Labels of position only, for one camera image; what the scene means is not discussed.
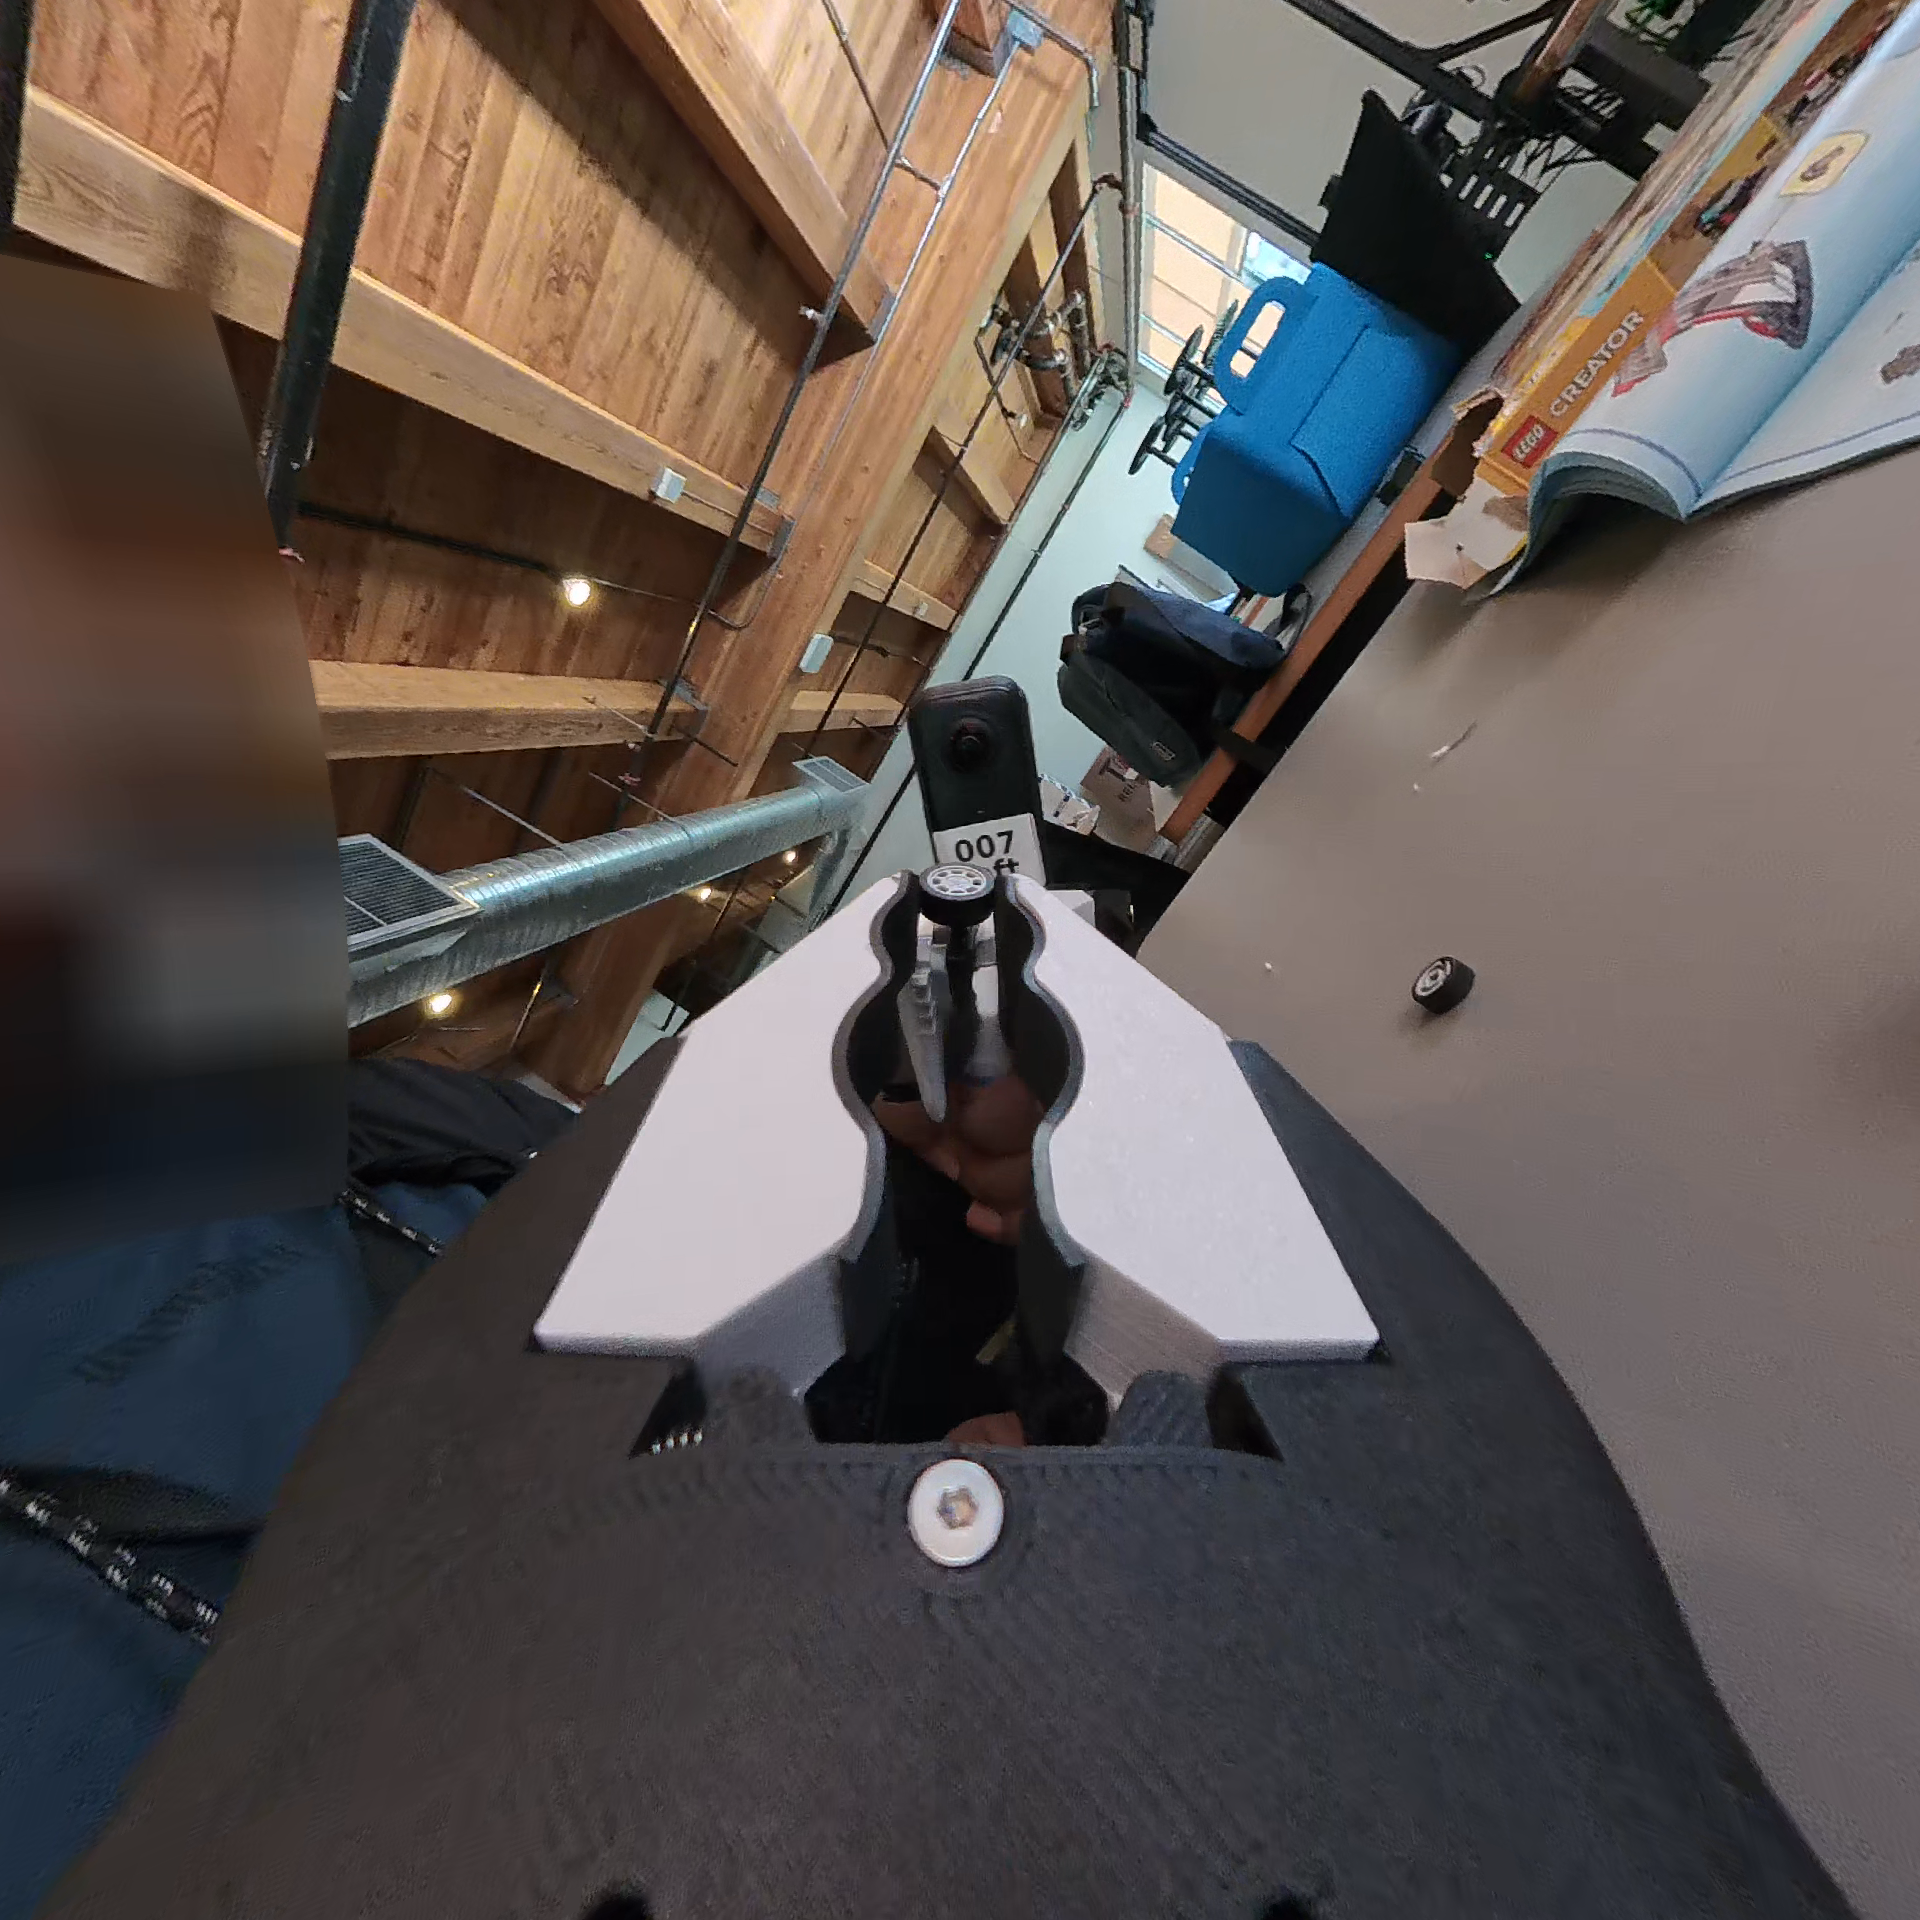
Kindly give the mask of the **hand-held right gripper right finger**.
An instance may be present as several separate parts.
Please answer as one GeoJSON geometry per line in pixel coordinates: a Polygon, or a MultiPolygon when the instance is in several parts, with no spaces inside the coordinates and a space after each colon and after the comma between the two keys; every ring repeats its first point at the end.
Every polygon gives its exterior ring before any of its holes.
{"type": "Polygon", "coordinates": [[[1375,1321],[1228,1035],[1037,885],[1002,887],[1002,1025],[1046,1094],[1021,1314],[1105,1390],[1364,1361],[1375,1321]]]}

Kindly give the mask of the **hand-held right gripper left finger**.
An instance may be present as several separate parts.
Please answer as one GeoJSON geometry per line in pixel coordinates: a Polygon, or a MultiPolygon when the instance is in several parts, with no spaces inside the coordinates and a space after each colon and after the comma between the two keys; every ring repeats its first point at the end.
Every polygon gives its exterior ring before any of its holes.
{"type": "Polygon", "coordinates": [[[883,881],[698,1018],[537,1318],[546,1354],[807,1390],[871,1354],[900,1256],[873,1115],[908,1077],[919,887],[883,881]]]}

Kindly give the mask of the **grey toy brick wheel assembly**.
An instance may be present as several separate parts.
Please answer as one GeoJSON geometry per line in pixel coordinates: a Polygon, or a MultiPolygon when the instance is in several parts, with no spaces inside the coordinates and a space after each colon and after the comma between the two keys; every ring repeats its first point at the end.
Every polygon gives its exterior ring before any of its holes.
{"type": "Polygon", "coordinates": [[[947,1122],[955,1094],[982,1091],[1015,1071],[1002,1018],[996,877],[941,862],[919,877],[916,902],[895,1021],[919,1104],[931,1122],[947,1122]]]}

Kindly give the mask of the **grey desk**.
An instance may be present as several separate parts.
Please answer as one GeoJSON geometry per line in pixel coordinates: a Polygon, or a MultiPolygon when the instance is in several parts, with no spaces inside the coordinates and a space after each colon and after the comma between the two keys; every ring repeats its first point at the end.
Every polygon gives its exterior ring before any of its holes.
{"type": "Polygon", "coordinates": [[[1143,950],[1518,1309],[1860,1917],[1915,1917],[1915,538],[1907,448],[1407,589],[1143,950]]]}

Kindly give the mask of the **person's left hand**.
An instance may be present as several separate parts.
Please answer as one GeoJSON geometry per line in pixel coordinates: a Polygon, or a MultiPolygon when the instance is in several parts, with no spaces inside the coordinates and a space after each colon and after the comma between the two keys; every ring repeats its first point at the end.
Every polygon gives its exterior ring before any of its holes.
{"type": "Polygon", "coordinates": [[[908,1098],[881,1096],[871,1114],[903,1150],[947,1178],[966,1198],[966,1230],[1013,1247],[1034,1203],[1034,1150],[1043,1107],[1015,1075],[964,1083],[947,1098],[945,1118],[908,1098]]]}

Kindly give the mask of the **dark backpack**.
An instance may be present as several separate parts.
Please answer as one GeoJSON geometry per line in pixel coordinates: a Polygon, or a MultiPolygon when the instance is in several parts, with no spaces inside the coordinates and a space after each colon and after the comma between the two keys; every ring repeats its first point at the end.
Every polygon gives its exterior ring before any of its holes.
{"type": "Polygon", "coordinates": [[[1261,632],[1180,593],[1093,589],[1071,602],[1061,704],[1140,778],[1182,790],[1289,658],[1308,606],[1294,590],[1281,630],[1261,632]]]}

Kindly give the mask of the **wooden edged side table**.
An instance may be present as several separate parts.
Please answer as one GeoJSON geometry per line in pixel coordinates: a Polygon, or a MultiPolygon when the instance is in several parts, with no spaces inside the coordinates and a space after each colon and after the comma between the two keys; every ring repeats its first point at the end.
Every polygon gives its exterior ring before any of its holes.
{"type": "Polygon", "coordinates": [[[1239,770],[1266,776],[1273,758],[1261,742],[1292,696],[1308,682],[1329,647],[1354,624],[1366,593],[1380,582],[1406,589],[1406,533],[1433,517],[1447,517],[1468,494],[1477,447],[1502,410],[1502,397],[1469,369],[1425,422],[1415,451],[1420,456],[1406,487],[1389,503],[1366,506],[1354,529],[1317,563],[1309,583],[1306,622],[1285,658],[1252,694],[1235,720],[1218,734],[1203,770],[1186,782],[1180,802],[1158,829],[1167,849],[1191,841],[1210,815],[1210,806],[1239,770]]]}

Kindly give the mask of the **blue felt bag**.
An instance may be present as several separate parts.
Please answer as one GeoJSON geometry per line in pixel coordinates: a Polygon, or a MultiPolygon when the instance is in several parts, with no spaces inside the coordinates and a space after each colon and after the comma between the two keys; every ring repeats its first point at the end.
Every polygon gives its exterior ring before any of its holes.
{"type": "Polygon", "coordinates": [[[1306,583],[1462,358],[1329,266],[1259,283],[1217,354],[1223,410],[1172,473],[1172,538],[1242,590],[1306,583]]]}

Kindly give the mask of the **person's blue jacket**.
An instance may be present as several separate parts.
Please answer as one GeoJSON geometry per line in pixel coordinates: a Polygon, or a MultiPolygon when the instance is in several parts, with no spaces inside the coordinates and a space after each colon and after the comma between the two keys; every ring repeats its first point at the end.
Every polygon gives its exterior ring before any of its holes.
{"type": "Polygon", "coordinates": [[[3,1294],[3,1917],[33,1917],[175,1714],[285,1474],[401,1298],[575,1107],[349,1073],[345,1187],[12,1265],[3,1294]],[[187,1601],[150,1603],[157,1582],[187,1601]]]}

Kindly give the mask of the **yellow cardboard toy box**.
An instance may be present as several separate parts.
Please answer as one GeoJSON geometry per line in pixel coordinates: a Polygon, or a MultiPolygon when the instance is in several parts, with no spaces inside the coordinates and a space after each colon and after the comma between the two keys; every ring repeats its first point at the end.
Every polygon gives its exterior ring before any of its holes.
{"type": "Polygon", "coordinates": [[[1546,457],[1651,349],[1682,287],[1785,166],[1794,139],[1865,61],[1903,6],[1755,6],[1714,57],[1703,99],[1621,209],[1549,289],[1507,350],[1499,410],[1447,480],[1447,514],[1406,529],[1420,586],[1475,589],[1522,554],[1546,457]]]}

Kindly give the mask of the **black equipment rack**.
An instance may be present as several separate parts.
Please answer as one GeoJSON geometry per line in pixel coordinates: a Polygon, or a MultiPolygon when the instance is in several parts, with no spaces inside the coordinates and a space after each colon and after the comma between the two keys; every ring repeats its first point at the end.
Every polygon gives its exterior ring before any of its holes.
{"type": "Polygon", "coordinates": [[[1675,61],[1685,6],[1534,6],[1431,49],[1431,66],[1475,104],[1420,87],[1398,122],[1460,200],[1521,183],[1542,193],[1594,167],[1629,183],[1707,91],[1675,61]]]}

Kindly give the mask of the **open instruction booklet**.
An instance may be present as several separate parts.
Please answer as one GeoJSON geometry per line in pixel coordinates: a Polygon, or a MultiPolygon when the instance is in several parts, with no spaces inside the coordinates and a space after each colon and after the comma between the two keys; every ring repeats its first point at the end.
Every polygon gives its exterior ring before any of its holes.
{"type": "Polygon", "coordinates": [[[1581,497],[1685,522],[1915,441],[1918,26],[1871,43],[1527,497],[1539,544],[1581,497]]]}

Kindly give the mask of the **silver ventilation duct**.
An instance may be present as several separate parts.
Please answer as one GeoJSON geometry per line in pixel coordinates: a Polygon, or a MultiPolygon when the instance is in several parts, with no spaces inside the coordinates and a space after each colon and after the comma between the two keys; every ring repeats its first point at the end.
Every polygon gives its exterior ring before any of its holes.
{"type": "Polygon", "coordinates": [[[811,841],[845,832],[868,784],[807,758],[788,790],[683,819],[430,874],[370,835],[340,843],[348,902],[348,1026],[564,947],[811,841]]]}

